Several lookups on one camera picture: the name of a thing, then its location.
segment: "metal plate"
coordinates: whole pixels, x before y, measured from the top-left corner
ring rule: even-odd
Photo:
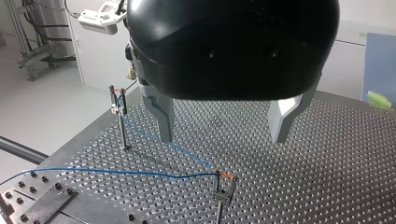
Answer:
[[[29,209],[26,210],[24,214],[26,215],[27,220],[22,222],[28,224],[34,224],[35,221],[38,221],[39,223],[47,223],[50,218],[56,215],[62,206],[77,194],[74,190],[68,193],[68,190],[69,188],[66,188],[63,185],[60,185],[58,189],[55,187],[50,188],[42,197],[35,201]]]
[[[146,132],[156,121],[137,100],[128,120]],[[294,122],[289,141],[273,145],[267,103],[176,101],[175,142],[240,177],[223,223],[396,223],[396,116],[318,93]],[[170,174],[205,171],[189,156],[128,131],[123,152],[117,117],[105,113],[40,167],[75,166]],[[78,191],[64,209],[88,223],[214,223],[212,177],[61,173]]]

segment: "black robot housing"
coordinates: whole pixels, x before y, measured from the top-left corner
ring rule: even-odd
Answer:
[[[321,76],[337,0],[130,0],[137,75],[173,98],[277,100]]]

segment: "bolt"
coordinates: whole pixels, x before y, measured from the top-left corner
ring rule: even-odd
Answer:
[[[21,220],[22,220],[22,222],[27,221],[27,216],[25,214],[22,214],[21,215]]]
[[[55,188],[56,188],[57,190],[60,190],[60,189],[62,188],[62,186],[61,186],[60,183],[56,183],[56,184],[55,184]]]
[[[23,203],[23,199],[22,199],[22,198],[17,198],[17,203],[18,203],[18,204]]]

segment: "clamp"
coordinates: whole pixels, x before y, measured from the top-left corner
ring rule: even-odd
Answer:
[[[216,223],[220,224],[224,205],[230,206],[231,202],[233,201],[233,195],[235,192],[236,181],[238,180],[238,176],[223,173],[220,171],[214,171],[214,172],[217,173],[218,175],[216,175],[216,180],[213,183],[212,198],[215,201],[219,201],[218,216],[217,216]],[[230,187],[228,188],[228,190],[220,188],[220,177],[221,176],[231,178],[231,184],[230,184]]]
[[[120,125],[121,141],[122,141],[122,146],[120,149],[128,150],[131,146],[128,146],[126,144],[125,125],[122,117],[126,115],[128,112],[126,107],[126,100],[125,100],[125,89],[120,89],[120,98],[117,97],[113,85],[111,85],[109,89],[110,89],[110,97],[111,97],[111,113],[119,115],[119,125]]]

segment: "blue wire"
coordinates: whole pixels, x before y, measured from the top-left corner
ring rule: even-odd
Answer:
[[[198,176],[205,176],[205,175],[219,175],[217,173],[202,173],[202,174],[195,174],[195,175],[169,175],[163,173],[156,173],[156,172],[146,172],[146,171],[119,171],[119,170],[102,170],[102,169],[90,169],[90,168],[63,168],[63,167],[52,167],[52,168],[39,168],[34,170],[25,170],[22,171],[9,179],[0,183],[0,186],[4,185],[8,181],[27,173],[32,172],[43,172],[43,171],[79,171],[79,172],[94,172],[94,173],[107,173],[107,174],[118,174],[118,175],[157,175],[163,177],[169,177],[174,179],[186,179],[191,177],[198,177]]]
[[[120,97],[119,97],[119,100],[118,100],[118,105],[117,105],[117,107],[119,108],[119,111],[120,111]],[[141,134],[145,135],[145,136],[146,136],[147,138],[149,138],[149,139],[153,139],[153,140],[155,140],[155,141],[160,141],[160,142],[161,142],[161,139],[160,139],[158,136],[156,136],[155,134],[153,134],[153,133],[145,133],[145,132],[142,132],[142,131],[136,129],[128,120],[126,120],[126,119],[123,117],[123,115],[121,115],[120,117],[122,118],[122,120],[127,124],[127,126],[128,126],[133,132],[141,133]],[[205,166],[205,167],[208,168],[209,170],[213,170],[213,167],[212,167],[207,161],[204,161],[204,160],[202,160],[201,158],[199,158],[198,156],[195,156],[195,155],[194,155],[193,153],[191,153],[190,151],[181,148],[179,145],[177,145],[177,144],[175,144],[175,143],[167,143],[167,144],[168,144],[170,147],[173,147],[175,150],[184,152],[184,153],[188,154],[189,156],[193,157],[196,161],[200,162],[203,166]]]

